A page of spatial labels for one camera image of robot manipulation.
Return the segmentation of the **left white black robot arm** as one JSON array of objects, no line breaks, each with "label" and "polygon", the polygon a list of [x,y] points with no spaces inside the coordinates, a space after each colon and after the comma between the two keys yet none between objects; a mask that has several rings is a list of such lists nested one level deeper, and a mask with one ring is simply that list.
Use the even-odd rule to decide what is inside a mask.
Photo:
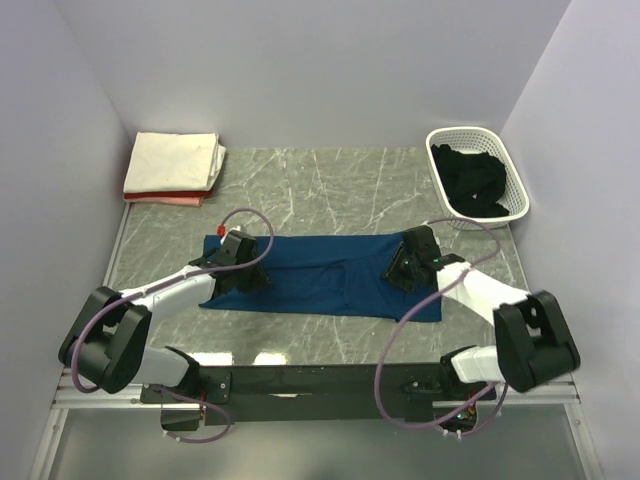
[{"label": "left white black robot arm", "polygon": [[95,289],[59,350],[75,388],[114,394],[139,382],[161,385],[179,402],[193,399],[200,388],[200,364],[173,347],[148,347],[152,328],[186,307],[267,286],[261,260],[273,243],[269,237],[259,252],[255,237],[231,230],[219,247],[161,280],[124,291]]}]

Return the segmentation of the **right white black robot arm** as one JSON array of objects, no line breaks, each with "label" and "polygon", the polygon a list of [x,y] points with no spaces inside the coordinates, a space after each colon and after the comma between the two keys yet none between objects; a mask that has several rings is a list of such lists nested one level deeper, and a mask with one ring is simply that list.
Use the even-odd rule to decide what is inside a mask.
[{"label": "right white black robot arm", "polygon": [[464,397],[477,382],[505,383],[526,393],[581,366],[554,295],[511,287],[457,254],[442,254],[428,225],[402,233],[382,278],[406,293],[432,288],[435,300],[454,300],[493,327],[493,346],[471,346],[445,357],[438,378],[449,398]]}]

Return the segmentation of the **blue t-shirt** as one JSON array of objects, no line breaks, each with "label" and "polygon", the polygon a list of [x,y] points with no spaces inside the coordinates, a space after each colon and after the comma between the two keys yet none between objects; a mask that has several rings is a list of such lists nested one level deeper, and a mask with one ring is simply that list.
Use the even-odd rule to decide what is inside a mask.
[{"label": "blue t-shirt", "polygon": [[203,309],[386,318],[399,321],[434,292],[405,292],[383,271],[402,240],[382,235],[277,236],[262,265],[270,285],[236,290],[200,305]]}]

